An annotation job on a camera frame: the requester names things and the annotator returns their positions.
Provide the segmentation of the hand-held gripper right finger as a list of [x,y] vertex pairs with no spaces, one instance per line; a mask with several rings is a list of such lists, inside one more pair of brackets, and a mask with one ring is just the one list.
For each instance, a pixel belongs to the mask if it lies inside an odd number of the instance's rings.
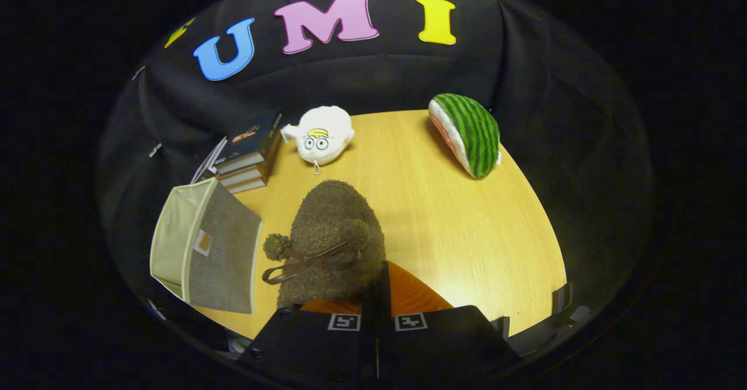
[[379,373],[389,389],[480,389],[519,356],[474,305],[453,307],[397,263],[384,263]]

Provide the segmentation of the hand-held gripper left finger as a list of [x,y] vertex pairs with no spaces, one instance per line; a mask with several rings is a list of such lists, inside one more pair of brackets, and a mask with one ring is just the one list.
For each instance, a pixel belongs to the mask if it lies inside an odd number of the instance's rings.
[[238,364],[282,389],[379,389],[381,306],[360,315],[280,308]]

